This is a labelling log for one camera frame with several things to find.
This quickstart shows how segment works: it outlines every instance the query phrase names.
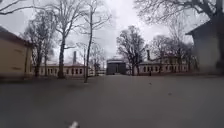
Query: yellow building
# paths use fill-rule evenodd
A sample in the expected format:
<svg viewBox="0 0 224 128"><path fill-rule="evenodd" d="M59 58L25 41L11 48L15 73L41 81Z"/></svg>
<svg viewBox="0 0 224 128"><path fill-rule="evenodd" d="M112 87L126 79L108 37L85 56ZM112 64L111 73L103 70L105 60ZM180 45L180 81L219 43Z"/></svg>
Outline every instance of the yellow building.
<svg viewBox="0 0 224 128"><path fill-rule="evenodd" d="M47 64L47 76L58 76L59 66L58 64ZM76 64L64 64L64 75L66 77L82 77L84 76L84 65L76 63ZM30 71L32 74L34 74L34 67ZM89 76L92 76L93 70L89 69ZM45 66L41 65L39 69L39 75L44 76L45 75Z"/></svg>
<svg viewBox="0 0 224 128"><path fill-rule="evenodd" d="M177 57L164 57L163 59L154 59L142 62L139 65L139 73L140 75L149 75L151 72L159 73L159 69L161 66L161 73L179 73L179 72L187 72L188 71L188 65L186 61L182 61L182 64L178 64L178 58Z"/></svg>
<svg viewBox="0 0 224 128"><path fill-rule="evenodd" d="M32 45L0 26L0 78L29 74Z"/></svg>

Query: asphalt road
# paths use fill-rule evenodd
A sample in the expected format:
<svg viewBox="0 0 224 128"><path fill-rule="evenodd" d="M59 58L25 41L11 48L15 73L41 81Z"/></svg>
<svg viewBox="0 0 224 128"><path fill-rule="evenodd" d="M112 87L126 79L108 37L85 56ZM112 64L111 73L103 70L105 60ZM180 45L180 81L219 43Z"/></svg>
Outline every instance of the asphalt road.
<svg viewBox="0 0 224 128"><path fill-rule="evenodd" d="M0 85L0 128L223 128L224 79L102 76Z"/></svg>

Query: white building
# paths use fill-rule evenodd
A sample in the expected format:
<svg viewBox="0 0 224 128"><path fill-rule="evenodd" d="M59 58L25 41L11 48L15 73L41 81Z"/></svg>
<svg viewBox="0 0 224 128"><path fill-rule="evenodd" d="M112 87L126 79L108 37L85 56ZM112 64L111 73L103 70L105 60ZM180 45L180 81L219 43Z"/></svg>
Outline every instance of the white building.
<svg viewBox="0 0 224 128"><path fill-rule="evenodd" d="M214 18L187 33L187 35L192 35L194 39L195 54L198 59L199 70L202 73L217 74L221 71L218 68L218 63L221 60L220 50L224 48L220 47L217 36L219 20L219 18Z"/></svg>

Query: window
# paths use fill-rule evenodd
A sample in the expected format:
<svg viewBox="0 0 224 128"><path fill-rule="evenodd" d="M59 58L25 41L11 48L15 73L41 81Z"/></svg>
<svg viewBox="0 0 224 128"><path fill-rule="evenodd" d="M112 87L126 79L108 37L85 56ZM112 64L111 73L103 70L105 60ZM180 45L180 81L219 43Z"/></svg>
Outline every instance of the window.
<svg viewBox="0 0 224 128"><path fill-rule="evenodd" d="M82 74L82 69L79 69L79 74Z"/></svg>
<svg viewBox="0 0 224 128"><path fill-rule="evenodd" d="M69 74L69 69L66 70L67 74Z"/></svg>
<svg viewBox="0 0 224 128"><path fill-rule="evenodd" d="M21 70L21 68L18 67L12 67L13 70Z"/></svg>
<svg viewBox="0 0 224 128"><path fill-rule="evenodd" d="M146 67L143 68L143 72L146 72Z"/></svg>
<svg viewBox="0 0 224 128"><path fill-rule="evenodd" d="M78 71L78 69L75 69L75 74L79 74L79 71Z"/></svg>
<svg viewBox="0 0 224 128"><path fill-rule="evenodd" d="M14 49L15 50L15 52L17 52L17 53L20 53L20 54L22 54L23 52L21 51L21 50L19 50L19 49Z"/></svg>
<svg viewBox="0 0 224 128"><path fill-rule="evenodd" d="M74 68L72 69L72 75L74 74Z"/></svg>

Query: tree trunk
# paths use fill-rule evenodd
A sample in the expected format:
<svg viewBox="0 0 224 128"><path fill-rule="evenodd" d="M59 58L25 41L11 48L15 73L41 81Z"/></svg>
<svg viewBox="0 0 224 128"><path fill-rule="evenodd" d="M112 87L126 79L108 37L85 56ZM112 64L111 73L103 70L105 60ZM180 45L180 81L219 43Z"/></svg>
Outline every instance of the tree trunk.
<svg viewBox="0 0 224 128"><path fill-rule="evenodd" d="M92 38L93 38L93 12L92 12L92 8L90 7L90 35L89 35L89 45L88 45L88 49L87 49L87 58L86 58L86 75L85 75L85 79L84 79L84 83L87 83L88 81L88 74L89 74L89 54L90 54L90 48L91 48L91 44L92 44Z"/></svg>
<svg viewBox="0 0 224 128"><path fill-rule="evenodd" d="M38 49L37 51L37 60L36 60L36 66L35 66L35 77L39 76L39 69L40 69L40 64L42 61L42 55L41 55L41 48Z"/></svg>
<svg viewBox="0 0 224 128"><path fill-rule="evenodd" d="M64 79L64 50L65 50L65 36L62 37L60 55L59 55L59 71L58 71L58 78Z"/></svg>
<svg viewBox="0 0 224 128"><path fill-rule="evenodd" d="M224 74L224 14L220 13L217 14L217 23L216 25L216 31L217 31L217 36L218 36L218 41L219 41L219 52L220 52L220 59L217 62L217 68L220 69L221 73Z"/></svg>
<svg viewBox="0 0 224 128"><path fill-rule="evenodd" d="M47 76L47 55L44 55L44 76Z"/></svg>
<svg viewBox="0 0 224 128"><path fill-rule="evenodd" d="M84 48L84 57L83 57L83 60L84 60L84 71L83 71L83 78L85 79L85 77L86 77L86 50L85 50L85 48Z"/></svg>
<svg viewBox="0 0 224 128"><path fill-rule="evenodd" d="M139 76L139 65L136 65L137 75Z"/></svg>
<svg viewBox="0 0 224 128"><path fill-rule="evenodd" d="M135 75L135 66L134 66L134 64L131 65L131 75L132 76Z"/></svg>
<svg viewBox="0 0 224 128"><path fill-rule="evenodd" d="M88 68L89 68L89 53L90 53L91 42L92 42L92 34L90 36L89 46L88 46L88 50L87 50L86 73L85 73L84 83L87 83L87 81L88 81L88 73L89 73L89 71L88 71Z"/></svg>

